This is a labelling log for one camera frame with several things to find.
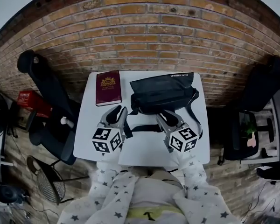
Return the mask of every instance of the gold emblem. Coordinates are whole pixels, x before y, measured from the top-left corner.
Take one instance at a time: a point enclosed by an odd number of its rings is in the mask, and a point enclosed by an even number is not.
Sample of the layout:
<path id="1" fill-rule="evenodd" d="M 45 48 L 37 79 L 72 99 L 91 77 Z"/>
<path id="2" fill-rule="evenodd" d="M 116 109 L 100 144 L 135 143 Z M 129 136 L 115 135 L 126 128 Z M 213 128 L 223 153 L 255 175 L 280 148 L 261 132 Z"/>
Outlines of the gold emblem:
<path id="1" fill-rule="evenodd" d="M 102 79 L 101 86 L 109 86 L 109 85 L 114 85 L 115 84 L 115 79 L 106 77 L 105 79 Z"/>

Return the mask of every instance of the white knob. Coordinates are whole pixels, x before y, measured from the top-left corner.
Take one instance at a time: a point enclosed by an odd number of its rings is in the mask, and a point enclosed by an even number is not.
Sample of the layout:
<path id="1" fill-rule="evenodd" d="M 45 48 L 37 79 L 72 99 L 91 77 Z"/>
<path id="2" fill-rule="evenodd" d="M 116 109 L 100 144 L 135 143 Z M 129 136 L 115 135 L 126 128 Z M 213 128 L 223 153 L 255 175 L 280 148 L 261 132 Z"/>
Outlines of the white knob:
<path id="1" fill-rule="evenodd" d="M 62 125 L 67 124 L 70 128 L 73 128 L 73 127 L 75 126 L 73 122 L 71 122 L 70 120 L 68 120 L 68 119 L 67 119 L 66 117 L 64 117 L 64 116 L 61 118 L 60 123 L 61 123 Z"/>

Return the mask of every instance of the brick wall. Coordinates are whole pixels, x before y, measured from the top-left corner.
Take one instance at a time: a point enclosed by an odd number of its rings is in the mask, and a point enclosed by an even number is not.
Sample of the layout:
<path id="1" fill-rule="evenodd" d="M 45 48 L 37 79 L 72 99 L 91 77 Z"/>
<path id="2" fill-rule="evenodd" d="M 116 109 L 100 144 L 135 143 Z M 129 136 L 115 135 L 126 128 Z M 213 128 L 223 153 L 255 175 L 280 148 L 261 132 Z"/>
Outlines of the brick wall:
<path id="1" fill-rule="evenodd" d="M 16 67 L 33 49 L 70 95 L 91 71 L 175 70 L 201 75 L 207 105 L 243 89 L 256 62 L 280 56 L 280 18 L 259 0 L 35 0 L 0 31 L 0 90 L 37 89 Z"/>

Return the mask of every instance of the bag strap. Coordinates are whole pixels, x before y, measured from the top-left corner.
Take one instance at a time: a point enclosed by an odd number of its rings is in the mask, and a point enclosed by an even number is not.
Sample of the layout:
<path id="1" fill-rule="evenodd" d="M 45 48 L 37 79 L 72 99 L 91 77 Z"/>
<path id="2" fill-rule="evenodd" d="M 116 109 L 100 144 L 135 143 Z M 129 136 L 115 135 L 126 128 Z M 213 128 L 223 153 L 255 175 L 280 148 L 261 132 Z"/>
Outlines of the bag strap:
<path id="1" fill-rule="evenodd" d="M 200 125 L 201 133 L 199 134 L 199 139 L 201 139 L 202 135 L 203 135 L 203 129 L 202 129 L 202 126 L 201 126 L 199 120 L 196 118 L 195 114 L 193 113 L 193 111 L 191 109 L 191 104 L 193 103 L 194 100 L 196 100 L 199 97 L 199 91 L 195 88 L 193 88 L 193 89 L 194 89 L 194 95 L 192 96 L 191 100 L 188 102 L 188 104 L 186 106 L 186 110 L 187 110 L 189 116 Z M 138 113 L 139 113 L 139 109 L 135 108 L 128 115 L 137 115 Z M 125 132 L 127 139 L 133 137 L 133 132 L 141 132 L 141 131 L 142 132 L 150 131 L 150 132 L 158 132 L 158 133 L 162 132 L 159 125 L 141 125 L 141 126 L 136 126 L 134 129 L 131 130 L 127 121 L 125 122 L 124 132 Z"/>
<path id="2" fill-rule="evenodd" d="M 193 120 L 195 120 L 200 125 L 201 132 L 200 132 L 200 135 L 199 135 L 199 139 L 201 139 L 202 138 L 202 134 L 203 134 L 202 125 L 200 124 L 199 120 L 196 118 L 196 116 L 193 113 L 192 108 L 191 108 L 191 104 L 193 103 L 193 101 L 196 100 L 199 97 L 199 91 L 196 90 L 195 88 L 194 88 L 194 91 L 195 91 L 195 93 L 194 93 L 192 99 L 188 102 L 188 104 L 186 106 L 186 110 L 187 110 L 189 116 L 191 116 L 191 118 Z"/>

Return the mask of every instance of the black shoulder bag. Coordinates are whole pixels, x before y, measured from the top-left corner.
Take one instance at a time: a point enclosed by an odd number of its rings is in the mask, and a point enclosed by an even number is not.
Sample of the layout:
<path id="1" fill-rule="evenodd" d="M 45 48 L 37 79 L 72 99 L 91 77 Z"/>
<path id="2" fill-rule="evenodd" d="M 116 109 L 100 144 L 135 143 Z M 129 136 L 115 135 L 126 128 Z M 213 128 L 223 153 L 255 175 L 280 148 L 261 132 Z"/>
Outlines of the black shoulder bag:
<path id="1" fill-rule="evenodd" d="M 199 97 L 199 91 L 192 87 L 194 73 L 177 73 L 164 76 L 150 77 L 130 82 L 134 94 L 131 96 L 130 115 L 158 114 L 162 110 L 175 111 L 186 107 L 189 115 L 201 127 L 199 120 L 191 109 L 191 104 Z M 158 125 L 137 126 L 131 130 L 125 124 L 127 138 L 132 137 L 132 132 L 155 131 L 161 132 Z M 199 139 L 203 134 L 202 127 Z"/>

